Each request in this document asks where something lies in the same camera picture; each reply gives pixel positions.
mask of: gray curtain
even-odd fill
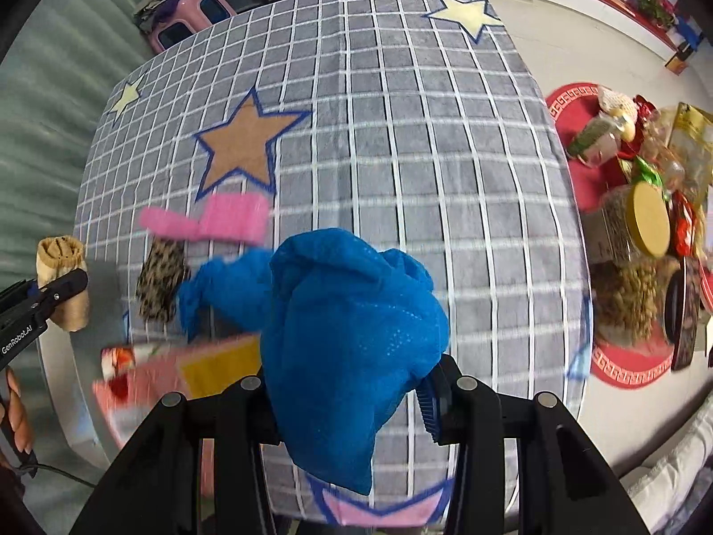
[[[84,163],[109,94],[152,56],[131,22],[138,1],[42,0],[0,64],[0,288],[35,275],[38,240],[72,232]],[[67,446],[33,350],[12,367],[37,458],[96,481],[101,472]],[[65,535],[89,493],[39,471],[25,503],[49,535]]]

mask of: beige cloth roll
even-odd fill
[[[37,246],[37,285],[42,288],[72,269],[87,271],[84,244],[70,235],[46,237]],[[65,332],[77,332],[89,321],[89,293],[83,292],[58,305],[50,319]]]

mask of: yellow star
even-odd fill
[[[480,33],[486,26],[504,26],[498,18],[486,12],[487,0],[476,0],[474,2],[461,2],[459,0],[441,0],[445,8],[437,12],[426,14],[425,17],[434,20],[445,20],[455,22],[473,38],[475,44],[478,43]]]
[[[263,112],[254,88],[247,93],[227,122],[200,131],[196,137],[208,151],[208,165],[196,200],[227,177],[244,174],[275,193],[275,154],[272,146],[309,112]]]
[[[109,109],[109,113],[114,113],[114,124],[116,124],[116,121],[122,116],[127,106],[139,99],[138,85],[141,84],[144,76],[146,76],[146,73],[141,74],[135,82],[131,82],[131,84],[127,82],[124,85],[124,90],[121,92],[121,98],[119,98],[119,100],[114,103],[112,108]]]

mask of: gold lid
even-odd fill
[[[661,189],[645,181],[631,187],[626,222],[632,241],[651,257],[663,257],[671,239],[666,204]]]

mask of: person's hand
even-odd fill
[[[10,427],[15,433],[15,446],[20,452],[24,451],[29,454],[32,450],[34,435],[27,418],[27,411],[20,400],[20,386],[17,383],[15,373],[10,368],[6,368],[4,371],[0,370],[0,376],[5,376],[6,374],[7,384],[10,387],[10,403],[7,411],[0,404],[0,421],[4,420],[6,416],[8,417]],[[2,453],[0,453],[0,466],[10,467]]]

